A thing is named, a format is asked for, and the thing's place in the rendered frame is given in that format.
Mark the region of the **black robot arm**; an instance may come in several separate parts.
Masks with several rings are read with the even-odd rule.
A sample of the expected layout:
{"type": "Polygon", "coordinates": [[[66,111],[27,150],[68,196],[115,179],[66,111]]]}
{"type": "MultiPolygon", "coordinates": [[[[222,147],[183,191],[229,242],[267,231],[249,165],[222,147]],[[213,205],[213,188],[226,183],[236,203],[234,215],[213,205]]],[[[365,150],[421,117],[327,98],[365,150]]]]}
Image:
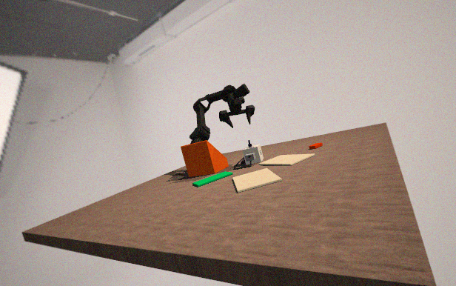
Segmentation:
{"type": "Polygon", "coordinates": [[[193,105],[193,109],[196,112],[197,116],[197,127],[190,134],[190,139],[192,139],[190,144],[206,140],[208,141],[211,132],[210,129],[206,126],[204,114],[209,110],[210,105],[213,102],[222,99],[225,102],[229,103],[229,101],[232,100],[229,103],[230,110],[232,110],[234,107],[241,107],[241,105],[245,102],[244,97],[248,93],[250,93],[250,91],[245,84],[242,84],[237,89],[232,85],[227,85],[223,90],[216,93],[207,94],[205,97],[197,100],[193,105]],[[207,107],[200,103],[204,100],[207,100],[209,102],[207,107]]]}

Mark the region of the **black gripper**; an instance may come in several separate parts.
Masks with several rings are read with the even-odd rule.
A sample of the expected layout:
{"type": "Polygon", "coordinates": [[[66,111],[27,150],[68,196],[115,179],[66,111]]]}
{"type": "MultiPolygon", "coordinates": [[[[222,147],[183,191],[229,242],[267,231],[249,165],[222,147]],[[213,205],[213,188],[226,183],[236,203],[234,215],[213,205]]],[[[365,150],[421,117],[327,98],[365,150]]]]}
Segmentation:
{"type": "Polygon", "coordinates": [[[246,109],[242,110],[241,107],[234,107],[230,112],[227,112],[226,110],[222,110],[219,112],[219,119],[221,122],[226,122],[231,128],[233,128],[232,122],[230,120],[230,116],[234,115],[239,115],[245,113],[247,115],[247,120],[249,124],[251,124],[251,118],[255,112],[255,107],[254,105],[249,105],[246,106],[246,109]]]}

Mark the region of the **green flat rectangular slab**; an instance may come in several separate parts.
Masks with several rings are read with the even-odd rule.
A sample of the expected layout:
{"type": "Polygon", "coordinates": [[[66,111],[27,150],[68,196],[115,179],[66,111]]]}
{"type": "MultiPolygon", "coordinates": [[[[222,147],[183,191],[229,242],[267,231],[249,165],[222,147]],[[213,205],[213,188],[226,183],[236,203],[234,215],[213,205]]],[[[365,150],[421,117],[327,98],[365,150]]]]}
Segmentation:
{"type": "Polygon", "coordinates": [[[202,179],[200,181],[197,181],[197,182],[194,182],[192,183],[193,185],[197,186],[197,187],[200,187],[202,185],[205,185],[205,184],[208,184],[210,182],[214,182],[216,180],[219,180],[219,179],[222,179],[224,177],[227,177],[227,176],[230,176],[232,175],[233,173],[231,172],[223,172],[223,173],[219,173],[219,174],[216,174],[214,176],[210,176],[208,178],[205,178],[205,179],[202,179]]]}

